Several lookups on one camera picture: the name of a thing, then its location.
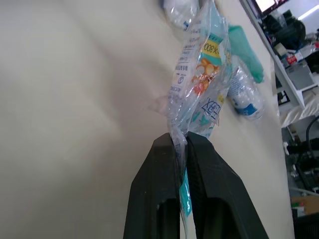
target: green cloth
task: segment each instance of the green cloth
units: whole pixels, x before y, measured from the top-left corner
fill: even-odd
[[[231,54],[239,56],[246,64],[256,83],[264,81],[264,69],[255,52],[251,49],[246,34],[241,26],[229,25]]]

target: cartoon illustration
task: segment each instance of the cartoon illustration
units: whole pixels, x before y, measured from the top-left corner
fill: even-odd
[[[200,62],[201,64],[196,67],[195,75],[191,80],[196,84],[193,90],[197,95],[201,95],[207,90],[209,84],[215,79],[220,70],[219,66],[211,64],[206,58],[201,58]]]

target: snack package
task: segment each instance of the snack package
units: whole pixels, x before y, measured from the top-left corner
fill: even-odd
[[[238,56],[232,56],[233,74],[228,91],[236,112],[249,120],[259,119],[264,112],[264,100],[254,78]]]
[[[228,25],[207,0],[187,29],[168,96],[167,124],[179,165],[181,214],[187,236],[191,213],[186,159],[188,131],[209,137],[230,87]]]

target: white bottle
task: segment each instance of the white bottle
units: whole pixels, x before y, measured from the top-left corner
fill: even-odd
[[[264,100],[256,87],[254,78],[238,56],[232,56],[232,63],[233,74],[228,97],[237,113],[249,120],[258,119],[264,111]]]

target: plastic bag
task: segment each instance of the plastic bag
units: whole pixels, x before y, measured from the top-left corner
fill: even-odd
[[[241,26],[229,26],[229,40],[231,54],[239,56],[246,64],[256,83],[264,81],[264,68],[259,62],[255,52],[247,40],[246,34]]]
[[[238,56],[232,56],[233,73],[228,97],[237,113],[249,120],[259,119],[264,112],[264,100],[254,78]]]
[[[210,136],[230,87],[232,66],[228,25],[207,0],[187,29],[169,92],[167,124],[179,165],[181,214],[187,236],[191,213],[186,159],[188,131]]]

